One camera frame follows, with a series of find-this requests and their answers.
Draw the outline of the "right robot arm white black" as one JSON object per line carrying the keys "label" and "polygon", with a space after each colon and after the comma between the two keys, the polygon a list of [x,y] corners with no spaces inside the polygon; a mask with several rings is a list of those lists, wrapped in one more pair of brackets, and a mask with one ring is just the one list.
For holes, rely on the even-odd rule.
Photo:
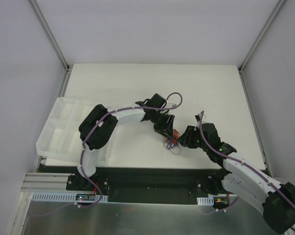
{"label": "right robot arm white black", "polygon": [[188,126],[178,138],[183,147],[200,148],[221,167],[211,181],[212,190],[225,190],[254,207],[269,227],[284,234],[295,224],[295,186],[256,169],[231,145],[221,141],[212,123]]}

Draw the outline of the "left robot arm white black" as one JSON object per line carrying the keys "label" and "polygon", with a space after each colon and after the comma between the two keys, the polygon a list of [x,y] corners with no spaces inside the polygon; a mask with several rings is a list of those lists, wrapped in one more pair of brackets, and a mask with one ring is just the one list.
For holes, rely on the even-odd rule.
{"label": "left robot arm white black", "polygon": [[96,105],[78,128],[82,140],[82,152],[77,167],[80,175],[78,186],[83,190],[90,190],[94,186],[92,176],[96,172],[99,150],[106,146],[117,126],[150,121],[155,132],[163,137],[173,137],[174,115],[170,114],[170,110],[180,105],[181,103],[169,103],[160,94],[123,108],[108,109],[102,104]]}

